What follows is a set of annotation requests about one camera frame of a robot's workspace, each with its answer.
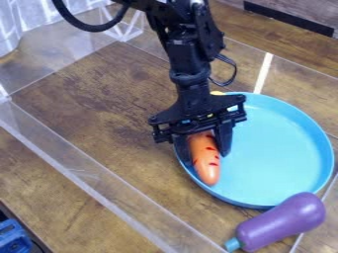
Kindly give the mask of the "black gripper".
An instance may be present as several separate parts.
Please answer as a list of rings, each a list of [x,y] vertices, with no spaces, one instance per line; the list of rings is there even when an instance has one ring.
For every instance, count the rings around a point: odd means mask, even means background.
[[[154,142],[173,142],[177,158],[189,166],[185,135],[212,129],[219,153],[225,157],[231,151],[232,127],[245,119],[245,96],[211,95],[208,84],[177,85],[176,94],[174,103],[148,119]]]

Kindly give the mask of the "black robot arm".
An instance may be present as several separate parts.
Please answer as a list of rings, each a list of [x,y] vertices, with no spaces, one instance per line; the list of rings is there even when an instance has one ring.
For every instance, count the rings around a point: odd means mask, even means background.
[[[207,0],[113,0],[142,11],[168,55],[168,77],[176,101],[149,117],[156,142],[169,142],[178,158],[192,163],[186,139],[211,130],[221,155],[231,150],[232,127],[245,119],[243,95],[215,96],[209,62],[227,61],[223,33],[215,26]]]

